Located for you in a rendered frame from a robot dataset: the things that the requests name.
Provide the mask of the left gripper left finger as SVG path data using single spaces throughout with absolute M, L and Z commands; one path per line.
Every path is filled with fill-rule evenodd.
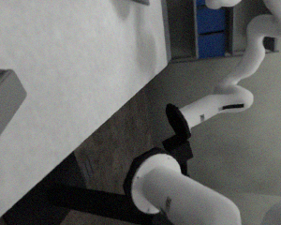
M 16 72 L 0 69 L 0 136 L 27 97 Z

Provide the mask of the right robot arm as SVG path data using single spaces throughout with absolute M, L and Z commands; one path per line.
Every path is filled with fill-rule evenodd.
M 208 8 L 228 9 L 241 0 L 205 0 Z M 179 109 L 189 129 L 218 113 L 237 113 L 248 109 L 253 103 L 250 91 L 236 83 L 251 76 L 265 56 L 262 45 L 264 37 L 281 38 L 281 0 L 263 0 L 273 15 L 258 15 L 246 28 L 246 50 L 232 72 L 217 83 L 214 95 L 202 97 Z

